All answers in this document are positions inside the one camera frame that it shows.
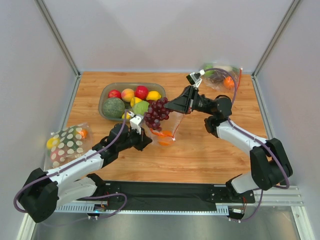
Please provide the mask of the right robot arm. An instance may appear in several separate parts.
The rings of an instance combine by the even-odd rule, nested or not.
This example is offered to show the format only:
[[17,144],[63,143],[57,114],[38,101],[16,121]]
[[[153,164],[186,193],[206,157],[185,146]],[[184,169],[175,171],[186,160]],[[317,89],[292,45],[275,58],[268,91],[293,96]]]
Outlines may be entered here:
[[282,142],[277,138],[265,139],[254,135],[231,121],[233,104],[228,96],[218,95],[215,99],[209,99],[200,95],[196,87],[187,86],[180,96],[164,106],[181,114],[192,111],[209,114],[204,120],[206,131],[249,156],[250,172],[226,182],[229,194],[238,196],[252,190],[289,188],[293,169]]

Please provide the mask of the fake purple grapes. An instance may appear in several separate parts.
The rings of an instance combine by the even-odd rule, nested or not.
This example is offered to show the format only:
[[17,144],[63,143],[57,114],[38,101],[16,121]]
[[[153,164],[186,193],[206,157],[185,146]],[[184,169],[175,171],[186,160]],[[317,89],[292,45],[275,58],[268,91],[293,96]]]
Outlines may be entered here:
[[161,121],[168,120],[170,110],[165,107],[168,102],[166,97],[162,97],[149,104],[147,112],[144,113],[144,122],[146,126],[154,131],[162,130]]

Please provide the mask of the fake orange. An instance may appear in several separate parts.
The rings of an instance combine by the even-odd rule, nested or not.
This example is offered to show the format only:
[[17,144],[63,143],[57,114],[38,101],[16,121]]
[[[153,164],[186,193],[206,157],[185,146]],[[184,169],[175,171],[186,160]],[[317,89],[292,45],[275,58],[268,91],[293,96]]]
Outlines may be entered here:
[[175,142],[175,137],[171,131],[164,130],[157,136],[157,142],[161,146],[170,146]]

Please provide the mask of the clear zip bag orange seal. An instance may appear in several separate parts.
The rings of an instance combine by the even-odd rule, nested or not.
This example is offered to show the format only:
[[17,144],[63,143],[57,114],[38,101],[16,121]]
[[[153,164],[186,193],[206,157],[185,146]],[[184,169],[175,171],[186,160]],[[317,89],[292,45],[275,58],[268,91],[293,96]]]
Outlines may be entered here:
[[160,122],[161,130],[153,130],[144,124],[145,133],[152,139],[152,144],[155,146],[172,146],[177,140],[178,129],[185,116],[186,115],[182,113],[175,111],[171,112],[168,120],[163,120]]

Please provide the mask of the fake green cabbage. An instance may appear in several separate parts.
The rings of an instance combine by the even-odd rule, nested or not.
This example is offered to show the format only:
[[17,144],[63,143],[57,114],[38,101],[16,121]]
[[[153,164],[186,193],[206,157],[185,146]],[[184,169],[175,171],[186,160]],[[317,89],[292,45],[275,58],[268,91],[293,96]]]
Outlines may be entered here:
[[133,108],[132,108],[133,113],[135,115],[142,115],[143,116],[144,113],[146,113],[148,111],[149,105],[150,105],[150,103],[147,101],[144,101],[144,100],[140,101],[133,106]]

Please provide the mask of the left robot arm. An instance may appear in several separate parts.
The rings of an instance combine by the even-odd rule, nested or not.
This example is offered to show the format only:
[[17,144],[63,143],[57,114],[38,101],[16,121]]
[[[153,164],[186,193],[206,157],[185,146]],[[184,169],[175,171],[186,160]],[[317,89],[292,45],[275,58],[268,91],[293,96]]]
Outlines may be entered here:
[[115,161],[119,152],[130,148],[142,151],[152,141],[144,128],[134,129],[118,123],[81,157],[52,170],[33,170],[14,196],[13,206],[18,212],[28,214],[35,223],[41,223],[56,208],[78,199],[118,197],[126,202],[128,197],[124,193],[104,194],[104,182],[94,172]]

